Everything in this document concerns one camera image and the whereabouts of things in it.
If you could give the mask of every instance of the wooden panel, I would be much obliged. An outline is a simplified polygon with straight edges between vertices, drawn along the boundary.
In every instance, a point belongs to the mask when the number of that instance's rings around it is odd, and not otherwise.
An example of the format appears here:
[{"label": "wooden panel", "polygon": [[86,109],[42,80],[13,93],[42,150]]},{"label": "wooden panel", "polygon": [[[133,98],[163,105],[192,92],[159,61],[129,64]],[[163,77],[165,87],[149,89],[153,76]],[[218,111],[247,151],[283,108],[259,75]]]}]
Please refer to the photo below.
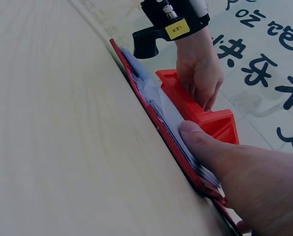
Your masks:
[{"label": "wooden panel", "polygon": [[225,235],[65,0],[0,0],[0,235]]}]

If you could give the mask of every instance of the finger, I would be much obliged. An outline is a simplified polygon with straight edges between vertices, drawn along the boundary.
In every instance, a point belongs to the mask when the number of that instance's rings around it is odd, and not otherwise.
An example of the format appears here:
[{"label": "finger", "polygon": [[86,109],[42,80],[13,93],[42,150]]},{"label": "finger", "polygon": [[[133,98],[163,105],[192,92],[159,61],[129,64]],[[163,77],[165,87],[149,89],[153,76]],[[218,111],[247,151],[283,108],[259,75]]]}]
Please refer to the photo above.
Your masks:
[{"label": "finger", "polygon": [[196,86],[195,85],[189,85],[189,94],[190,94],[190,96],[194,97],[195,96],[195,91],[196,91]]},{"label": "finger", "polygon": [[217,97],[217,94],[220,90],[220,87],[221,87],[222,83],[221,82],[217,82],[216,83],[216,87],[215,87],[215,91],[214,91],[214,94],[213,96],[208,100],[208,102],[206,103],[205,105],[205,111],[208,112],[208,111],[211,111],[214,103],[215,103],[215,100],[216,100],[216,97]]},{"label": "finger", "polygon": [[205,110],[205,106],[208,102],[208,100],[213,96],[214,94],[214,87],[210,90],[196,90],[195,92],[195,100],[200,105],[200,107]]},{"label": "finger", "polygon": [[184,121],[180,125],[180,135],[195,158],[212,171],[219,180],[235,168],[231,155],[235,145],[220,142],[208,134],[192,121]]},{"label": "finger", "polygon": [[242,234],[251,233],[252,231],[251,226],[248,225],[245,221],[239,221],[236,226]]}]

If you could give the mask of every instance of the red folder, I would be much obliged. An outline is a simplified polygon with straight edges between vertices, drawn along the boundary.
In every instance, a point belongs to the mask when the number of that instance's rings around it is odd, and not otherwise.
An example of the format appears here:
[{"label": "red folder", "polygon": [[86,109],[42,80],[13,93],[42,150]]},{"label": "red folder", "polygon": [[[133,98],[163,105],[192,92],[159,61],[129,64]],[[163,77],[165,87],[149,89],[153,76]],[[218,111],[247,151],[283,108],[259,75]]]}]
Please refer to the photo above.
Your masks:
[{"label": "red folder", "polygon": [[[164,126],[163,121],[159,119],[155,110],[144,101],[141,94],[139,93],[137,85],[135,84],[131,75],[131,73],[136,75],[137,73],[122,54],[115,41],[111,39],[110,43],[125,68],[131,88],[138,97],[140,103],[144,107],[156,129],[166,142],[174,159],[184,173],[185,177],[188,179],[192,188],[200,196],[206,197],[213,202],[218,212],[228,224],[233,235],[242,235],[224,208],[226,200],[221,196],[219,190],[217,187],[215,187],[214,184],[210,183],[204,178],[201,178],[190,166],[189,162],[183,156],[181,150]],[[162,81],[162,90],[170,98],[185,120],[191,120],[197,123],[207,134],[220,141],[239,144],[234,116],[230,110],[204,112],[202,108],[195,102],[195,100],[178,83],[175,70],[161,70],[157,71],[156,74]]]}]

